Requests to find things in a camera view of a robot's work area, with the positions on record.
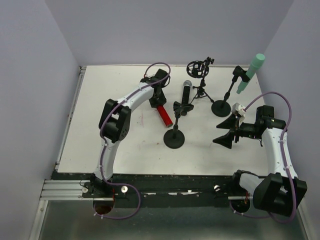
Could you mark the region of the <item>black round-base stand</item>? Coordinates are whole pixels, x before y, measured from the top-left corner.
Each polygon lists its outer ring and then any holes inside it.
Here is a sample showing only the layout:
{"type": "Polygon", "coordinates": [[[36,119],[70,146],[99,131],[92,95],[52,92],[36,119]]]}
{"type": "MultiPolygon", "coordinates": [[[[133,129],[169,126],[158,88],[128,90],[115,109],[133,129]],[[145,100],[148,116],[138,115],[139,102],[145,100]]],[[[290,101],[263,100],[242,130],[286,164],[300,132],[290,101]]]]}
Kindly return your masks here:
{"type": "Polygon", "coordinates": [[[168,130],[163,136],[164,144],[170,149],[178,149],[185,143],[185,135],[179,130],[178,121],[184,112],[190,112],[194,109],[191,103],[182,104],[177,101],[173,103],[175,123],[173,128],[168,130]]]}
{"type": "Polygon", "coordinates": [[[247,76],[246,72],[247,71],[244,70],[239,65],[237,65],[234,68],[234,70],[232,72],[233,78],[231,80],[231,85],[230,85],[229,89],[227,90],[227,92],[225,93],[223,100],[217,100],[211,106],[211,111],[213,112],[214,115],[223,118],[223,117],[227,117],[230,114],[231,106],[227,102],[227,100],[229,99],[230,94],[231,94],[231,90],[232,90],[233,86],[235,85],[235,83],[237,82],[238,78],[241,78],[242,83],[249,82],[250,78],[247,76]]]}

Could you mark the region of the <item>red glitter microphone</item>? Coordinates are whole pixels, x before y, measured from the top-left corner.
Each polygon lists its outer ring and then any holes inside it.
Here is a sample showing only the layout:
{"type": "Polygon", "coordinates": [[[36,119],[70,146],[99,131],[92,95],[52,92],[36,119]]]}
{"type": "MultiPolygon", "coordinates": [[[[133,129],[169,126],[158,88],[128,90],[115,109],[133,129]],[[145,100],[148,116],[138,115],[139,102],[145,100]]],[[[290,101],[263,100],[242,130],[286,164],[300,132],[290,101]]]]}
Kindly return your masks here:
{"type": "Polygon", "coordinates": [[[157,109],[159,116],[161,117],[165,127],[170,128],[173,125],[173,122],[172,122],[170,116],[168,115],[166,109],[164,108],[164,106],[159,105],[156,107],[156,109],[157,109]]]}

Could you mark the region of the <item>mint green toy microphone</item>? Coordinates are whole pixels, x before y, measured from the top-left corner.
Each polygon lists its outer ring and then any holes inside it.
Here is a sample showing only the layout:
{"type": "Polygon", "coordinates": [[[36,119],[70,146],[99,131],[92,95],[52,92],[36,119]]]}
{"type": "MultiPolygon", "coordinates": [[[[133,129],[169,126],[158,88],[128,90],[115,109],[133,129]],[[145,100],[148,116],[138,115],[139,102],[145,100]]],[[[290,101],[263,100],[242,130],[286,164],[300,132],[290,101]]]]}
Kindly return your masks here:
{"type": "Polygon", "coordinates": [[[262,65],[265,62],[265,55],[262,53],[257,53],[253,59],[250,62],[248,70],[245,72],[246,78],[245,81],[241,81],[240,84],[238,85],[237,94],[240,94],[245,90],[247,85],[249,84],[250,80],[254,77],[256,72],[262,67],[262,65]]]}

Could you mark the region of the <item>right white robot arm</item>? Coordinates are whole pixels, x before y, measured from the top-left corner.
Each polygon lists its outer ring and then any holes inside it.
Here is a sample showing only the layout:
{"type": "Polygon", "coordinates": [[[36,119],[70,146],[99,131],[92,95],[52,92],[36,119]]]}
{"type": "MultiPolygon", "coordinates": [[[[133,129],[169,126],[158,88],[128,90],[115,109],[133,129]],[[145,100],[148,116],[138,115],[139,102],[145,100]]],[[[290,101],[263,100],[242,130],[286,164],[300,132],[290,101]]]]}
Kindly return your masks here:
{"type": "Polygon", "coordinates": [[[228,129],[228,133],[214,139],[213,143],[231,149],[240,138],[259,140],[266,151],[268,175],[260,178],[255,173],[237,170],[233,181],[252,195],[256,209],[289,217],[308,187],[293,168],[287,146],[286,122],[274,117],[274,107],[263,105],[256,109],[255,122],[245,123],[244,108],[236,103],[213,109],[219,117],[230,113],[226,120],[217,125],[218,129],[228,129]]]}

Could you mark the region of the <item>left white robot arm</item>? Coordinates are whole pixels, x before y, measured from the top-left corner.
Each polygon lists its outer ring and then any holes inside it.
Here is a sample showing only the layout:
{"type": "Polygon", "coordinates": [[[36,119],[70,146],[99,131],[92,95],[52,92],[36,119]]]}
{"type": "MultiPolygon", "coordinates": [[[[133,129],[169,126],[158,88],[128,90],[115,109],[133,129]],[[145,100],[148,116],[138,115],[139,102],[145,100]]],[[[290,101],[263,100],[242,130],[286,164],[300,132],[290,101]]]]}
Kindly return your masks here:
{"type": "Polygon", "coordinates": [[[105,102],[98,124],[101,137],[101,150],[98,164],[90,177],[90,184],[104,192],[111,191],[111,186],[106,183],[114,172],[114,162],[117,150],[122,140],[128,135],[131,124],[131,115],[145,101],[160,113],[165,126],[170,126],[172,121],[164,109],[167,102],[163,88],[170,80],[170,74],[163,69],[158,69],[151,77],[144,76],[138,86],[126,96],[118,99],[108,99],[105,102]]]}

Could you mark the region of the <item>black glitter microphone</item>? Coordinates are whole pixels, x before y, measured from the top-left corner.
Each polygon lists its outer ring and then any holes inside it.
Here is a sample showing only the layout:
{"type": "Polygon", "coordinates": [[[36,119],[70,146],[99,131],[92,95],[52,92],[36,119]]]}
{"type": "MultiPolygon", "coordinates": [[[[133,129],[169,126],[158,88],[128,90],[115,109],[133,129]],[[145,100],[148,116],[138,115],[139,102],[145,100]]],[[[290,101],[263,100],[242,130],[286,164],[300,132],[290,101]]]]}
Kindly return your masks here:
{"type": "Polygon", "coordinates": [[[193,110],[194,106],[189,103],[190,91],[192,87],[192,82],[190,80],[185,80],[183,83],[183,92],[182,92],[182,100],[181,100],[181,115],[186,116],[187,112],[193,110]]]}

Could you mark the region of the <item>black tripod shock-mount stand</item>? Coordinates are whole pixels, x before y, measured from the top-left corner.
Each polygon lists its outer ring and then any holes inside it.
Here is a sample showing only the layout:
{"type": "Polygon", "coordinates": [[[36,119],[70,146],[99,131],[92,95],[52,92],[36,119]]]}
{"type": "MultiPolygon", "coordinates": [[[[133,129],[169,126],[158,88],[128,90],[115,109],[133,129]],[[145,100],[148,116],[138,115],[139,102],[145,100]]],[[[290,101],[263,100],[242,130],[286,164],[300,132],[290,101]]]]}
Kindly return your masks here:
{"type": "Polygon", "coordinates": [[[191,103],[195,99],[202,99],[208,97],[210,102],[213,104],[215,101],[208,95],[205,91],[204,87],[206,86],[205,77],[208,75],[210,70],[210,65],[214,63],[215,59],[211,57],[207,57],[205,60],[195,60],[190,62],[186,67],[187,74],[194,79],[200,79],[199,86],[193,86],[193,89],[197,89],[195,96],[193,97],[191,103]]]}

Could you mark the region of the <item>black front mounting rail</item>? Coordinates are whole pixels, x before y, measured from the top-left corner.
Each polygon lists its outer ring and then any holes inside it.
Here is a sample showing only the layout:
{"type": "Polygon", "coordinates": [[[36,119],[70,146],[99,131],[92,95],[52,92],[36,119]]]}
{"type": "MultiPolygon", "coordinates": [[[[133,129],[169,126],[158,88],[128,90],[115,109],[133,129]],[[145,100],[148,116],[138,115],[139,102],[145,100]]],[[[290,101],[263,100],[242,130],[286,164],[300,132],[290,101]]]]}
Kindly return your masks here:
{"type": "Polygon", "coordinates": [[[151,175],[115,173],[109,183],[92,173],[58,173],[53,181],[79,183],[80,198],[95,206],[118,209],[140,208],[227,208],[239,212],[251,206],[250,195],[230,175],[151,175]]]}

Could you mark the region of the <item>aluminium extrusion frame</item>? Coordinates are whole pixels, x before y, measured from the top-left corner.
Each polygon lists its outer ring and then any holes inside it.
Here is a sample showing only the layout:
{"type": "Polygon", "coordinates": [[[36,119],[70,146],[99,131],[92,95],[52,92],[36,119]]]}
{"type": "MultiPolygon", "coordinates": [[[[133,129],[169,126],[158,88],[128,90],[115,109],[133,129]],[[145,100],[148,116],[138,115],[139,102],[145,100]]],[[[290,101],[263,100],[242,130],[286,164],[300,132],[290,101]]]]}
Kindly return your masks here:
{"type": "Polygon", "coordinates": [[[62,159],[63,150],[67,140],[68,132],[71,126],[71,121],[76,108],[76,103],[81,90],[82,82],[86,72],[86,66],[79,67],[79,76],[75,93],[72,100],[72,105],[67,117],[67,123],[64,130],[61,145],[57,159],[54,164],[54,169],[49,179],[43,182],[38,207],[32,224],[29,239],[39,240],[42,235],[42,229],[46,219],[47,209],[50,201],[77,201],[82,200],[82,187],[79,185],[80,177],[74,173],[58,173],[60,162],[62,159]]]}

